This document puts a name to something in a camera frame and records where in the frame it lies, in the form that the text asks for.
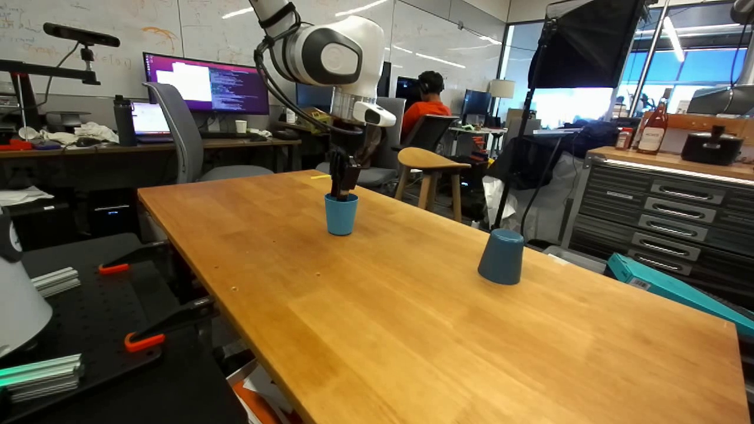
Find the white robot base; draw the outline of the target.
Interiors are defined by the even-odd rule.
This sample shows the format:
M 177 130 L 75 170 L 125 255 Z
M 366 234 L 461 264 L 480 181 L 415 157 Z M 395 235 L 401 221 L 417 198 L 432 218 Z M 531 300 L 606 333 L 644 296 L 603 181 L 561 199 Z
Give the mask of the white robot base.
M 14 223 L 0 214 L 0 358 L 27 344 L 50 321 L 52 305 L 22 269 Z

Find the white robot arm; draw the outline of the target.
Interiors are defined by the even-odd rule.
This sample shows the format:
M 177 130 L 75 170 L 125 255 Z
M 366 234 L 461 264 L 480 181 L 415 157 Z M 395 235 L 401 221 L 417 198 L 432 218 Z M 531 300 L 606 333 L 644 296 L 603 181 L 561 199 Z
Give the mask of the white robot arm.
M 355 189 L 366 130 L 394 126 L 395 116 L 376 102 L 384 60 L 384 30 L 363 16 L 329 24 L 303 22 L 291 0 L 246 0 L 263 30 L 253 66 L 266 89 L 298 117 L 326 133 L 329 198 L 345 199 Z M 329 86 L 329 122 L 306 116 L 278 84 Z

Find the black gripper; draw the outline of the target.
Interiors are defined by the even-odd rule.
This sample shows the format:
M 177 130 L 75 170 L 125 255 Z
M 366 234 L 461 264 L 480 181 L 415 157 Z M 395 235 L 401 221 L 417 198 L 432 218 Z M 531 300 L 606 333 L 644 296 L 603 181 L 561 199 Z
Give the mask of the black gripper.
M 381 130 L 375 124 L 348 124 L 329 130 L 329 192 L 342 199 L 355 186 L 359 166 L 369 163 L 369 155 L 381 141 Z

